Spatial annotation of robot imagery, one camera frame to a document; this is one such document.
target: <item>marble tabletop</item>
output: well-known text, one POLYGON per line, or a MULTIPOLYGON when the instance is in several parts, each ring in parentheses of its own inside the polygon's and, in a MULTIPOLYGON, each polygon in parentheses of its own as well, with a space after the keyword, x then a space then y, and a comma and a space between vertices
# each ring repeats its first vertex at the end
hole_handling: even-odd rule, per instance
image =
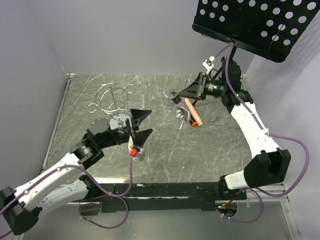
MULTIPOLYGON (((124 110, 119 113, 128 114, 129 109, 152 110, 140 126, 140 130, 152 128, 153 133, 144 145, 144 161, 133 163, 134 183, 216 182, 222 175, 242 170, 251 160, 251 152, 237 122, 218 98, 208 96, 195 105, 204 124, 191 127, 177 117, 176 109, 164 95, 166 82, 174 83, 178 92, 195 77, 190 74, 74 75, 45 168, 53 166, 68 153, 94 119, 111 118, 100 109, 93 112, 95 105, 91 103, 95 103, 95 94, 99 100, 108 90, 105 86, 97 93, 103 84, 116 82, 112 86, 117 107, 122 107, 121 102, 126 102, 128 97, 127 104, 122 107, 124 110), (211 121, 213 112, 217 117, 211 121)), ((109 91, 103 96, 101 106, 109 109, 112 102, 109 91)), ((127 183, 128 145, 109 147, 103 152, 105 156, 88 169, 89 173, 100 183, 127 183)))

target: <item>white hole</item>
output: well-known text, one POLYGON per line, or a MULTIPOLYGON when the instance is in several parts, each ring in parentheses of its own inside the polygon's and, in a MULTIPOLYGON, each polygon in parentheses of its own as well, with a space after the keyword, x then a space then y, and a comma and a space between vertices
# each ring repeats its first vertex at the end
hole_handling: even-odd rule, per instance
POLYGON ((268 35, 268 33, 266 31, 261 32, 261 37, 266 37, 267 35, 268 35))
POLYGON ((291 41, 289 39, 286 39, 283 41, 283 44, 288 46, 291 43, 291 41))
POLYGON ((298 33, 298 29, 293 28, 293 29, 291 29, 290 33, 291 33, 292 35, 296 35, 296 34, 298 33))
POLYGON ((301 23, 301 24, 305 23, 306 21, 307 21, 307 18, 305 16, 301 16, 298 19, 298 22, 301 23))
POLYGON ((275 7, 272 12, 274 15, 278 15, 280 13, 280 8, 275 7))
POLYGON ((278 41, 278 40, 279 40, 279 36, 274 35, 274 36, 272 37, 272 40, 275 41, 275 42, 278 41))
POLYGON ((267 25, 268 27, 271 27, 273 24, 274 24, 274 21, 272 21, 272 20, 266 21, 266 25, 267 25))
POLYGON ((293 5, 298 6, 300 5, 302 0, 293 0, 293 5))
POLYGON ((228 5, 223 5, 222 10, 225 11, 225 12, 228 11, 229 10, 229 6, 228 5))
POLYGON ((286 29, 286 25, 280 24, 280 25, 278 26, 278 29, 279 29, 280 31, 283 31, 283 30, 286 29))
POLYGON ((312 2, 310 2, 310 3, 308 4, 308 6, 306 6, 306 8, 307 8, 308 10, 313 10, 313 9, 316 8, 316 6, 317 6, 317 4, 316 4, 314 1, 312 1, 312 2))
POLYGON ((268 4, 263 3, 260 8, 262 11, 265 11, 268 8, 268 4))
POLYGON ((249 1, 249 6, 253 7, 254 5, 256 5, 256 1, 255 0, 250 0, 249 1))
POLYGON ((288 11, 286 14, 285 14, 285 18, 286 19, 290 19, 294 16, 294 13, 292 11, 288 11))

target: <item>table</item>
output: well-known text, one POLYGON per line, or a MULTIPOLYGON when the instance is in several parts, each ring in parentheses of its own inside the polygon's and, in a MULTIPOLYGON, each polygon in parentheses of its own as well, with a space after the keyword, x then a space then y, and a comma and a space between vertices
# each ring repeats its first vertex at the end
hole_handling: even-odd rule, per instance
MULTIPOLYGON (((96 118, 110 116, 100 109, 94 113, 95 94, 100 84, 116 82, 115 87, 127 87, 129 92, 126 113, 129 109, 151 109, 140 130, 153 129, 144 145, 143 162, 133 163, 134 183, 189 183, 216 182, 220 176, 242 170, 252 159, 249 146, 238 126, 218 98, 208 96, 198 102, 196 109, 206 120, 207 106, 218 111, 214 121, 203 126, 191 127, 169 108, 170 101, 164 95, 166 81, 176 83, 177 91, 194 80, 190 74, 118 74, 73 75, 69 79, 63 107, 58 116, 45 168, 57 163, 68 153, 96 118)), ((114 89, 116 101, 126 99, 123 90, 114 89)), ((102 107, 108 108, 112 96, 107 93, 102 107)), ((104 157, 89 168, 99 183, 127 183, 129 181, 128 146, 113 146, 103 150, 104 157)))

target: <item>robotic arm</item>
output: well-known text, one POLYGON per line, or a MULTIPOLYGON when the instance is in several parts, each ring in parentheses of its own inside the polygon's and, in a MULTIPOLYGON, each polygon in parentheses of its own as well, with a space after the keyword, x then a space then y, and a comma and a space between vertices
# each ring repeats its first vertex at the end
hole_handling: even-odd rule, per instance
POLYGON ((207 95, 220 97, 222 104, 237 121, 248 142, 252 155, 251 162, 239 172, 221 176, 219 192, 224 194, 236 189, 257 188, 283 182, 291 160, 289 151, 282 150, 269 136, 269 130, 262 124, 253 99, 247 91, 241 89, 241 69, 237 63, 232 59, 229 60, 229 81, 237 96, 252 113, 239 102, 231 91, 226 79, 227 60, 224 57, 222 58, 222 67, 215 76, 211 77, 214 59, 214 57, 210 57, 203 63, 207 69, 206 73, 200 72, 196 80, 182 90, 179 96, 195 100, 205 100, 207 95))
POLYGON ((132 118, 126 119, 125 124, 116 129, 111 129, 106 119, 96 119, 83 139, 54 166, 16 189, 7 186, 1 190, 1 212, 12 232, 21 235, 31 229, 41 216, 67 203, 90 199, 93 183, 86 175, 69 185, 59 186, 100 160, 104 156, 102 149, 129 142, 131 156, 141 161, 143 145, 153 130, 139 131, 139 125, 151 112, 132 109, 132 118))

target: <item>peach colored tube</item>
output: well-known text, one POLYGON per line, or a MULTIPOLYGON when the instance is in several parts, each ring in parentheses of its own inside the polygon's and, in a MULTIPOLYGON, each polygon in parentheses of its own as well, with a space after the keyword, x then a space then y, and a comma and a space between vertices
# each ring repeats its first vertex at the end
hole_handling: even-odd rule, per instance
POLYGON ((202 120, 201 120, 199 114, 197 113, 195 107, 190 102, 190 99, 185 98, 184 101, 185 101, 185 104, 188 106, 188 108, 190 110, 190 114, 193 116, 194 120, 196 120, 196 122, 198 123, 199 126, 202 126, 203 125, 202 120))

